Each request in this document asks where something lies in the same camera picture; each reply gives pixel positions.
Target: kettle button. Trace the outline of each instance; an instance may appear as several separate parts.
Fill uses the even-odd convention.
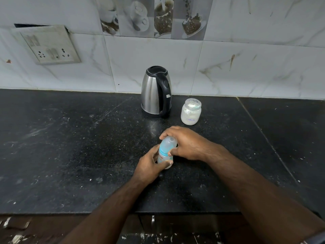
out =
[[[168,80],[164,80],[164,85],[168,88],[168,86],[169,86]]]

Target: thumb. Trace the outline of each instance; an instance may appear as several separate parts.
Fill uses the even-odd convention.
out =
[[[170,156],[178,156],[178,147],[171,149],[169,151],[168,155],[170,155]]]
[[[158,164],[160,171],[164,170],[168,166],[172,165],[174,162],[172,160],[165,160]]]

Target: electrical outlet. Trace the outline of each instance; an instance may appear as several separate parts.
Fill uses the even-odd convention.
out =
[[[63,25],[14,28],[12,34],[36,64],[80,62]]]

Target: glass jar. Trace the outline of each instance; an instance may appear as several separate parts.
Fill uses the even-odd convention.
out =
[[[182,107],[181,120],[186,125],[194,125],[201,115],[201,102],[195,98],[186,99]]]

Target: person's left hand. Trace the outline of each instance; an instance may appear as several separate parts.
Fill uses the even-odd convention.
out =
[[[156,164],[158,158],[159,144],[155,145],[143,157],[140,158],[139,163],[134,171],[133,177],[146,183],[152,183],[159,175],[159,173],[173,164],[172,160],[166,160]]]

